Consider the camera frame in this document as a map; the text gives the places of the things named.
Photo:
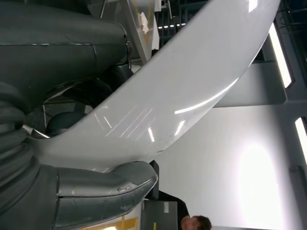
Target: ceiling light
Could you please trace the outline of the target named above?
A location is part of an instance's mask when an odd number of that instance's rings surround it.
[[[286,60],[284,59],[284,53],[282,52],[281,43],[274,23],[272,23],[271,26],[268,34],[270,35],[274,53],[275,54],[278,69],[281,75],[282,82],[284,83],[284,86],[287,88],[291,84],[292,79],[290,76],[288,67],[287,66]]]
[[[305,160],[307,162],[307,134],[301,117],[296,121],[296,127],[299,135],[300,145],[302,146],[302,152],[304,154]]]

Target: metal panel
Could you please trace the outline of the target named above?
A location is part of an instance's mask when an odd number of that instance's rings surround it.
[[[79,123],[34,140],[43,163],[104,172],[150,162],[235,84],[266,38],[279,0],[212,0],[147,65]]]

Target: person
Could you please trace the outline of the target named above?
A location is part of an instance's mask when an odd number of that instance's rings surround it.
[[[204,216],[193,216],[190,217],[188,208],[182,200],[159,191],[160,201],[176,201],[177,202],[177,217],[178,230],[210,230],[211,222],[209,218]]]

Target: white wall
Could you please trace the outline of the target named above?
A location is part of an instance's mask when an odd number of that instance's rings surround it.
[[[276,62],[253,63],[215,107],[281,104],[286,96]]]
[[[287,143],[279,122],[294,125],[307,104],[290,106],[290,120],[287,105],[212,109],[157,159],[160,188],[214,226],[302,230],[287,156],[299,141]]]

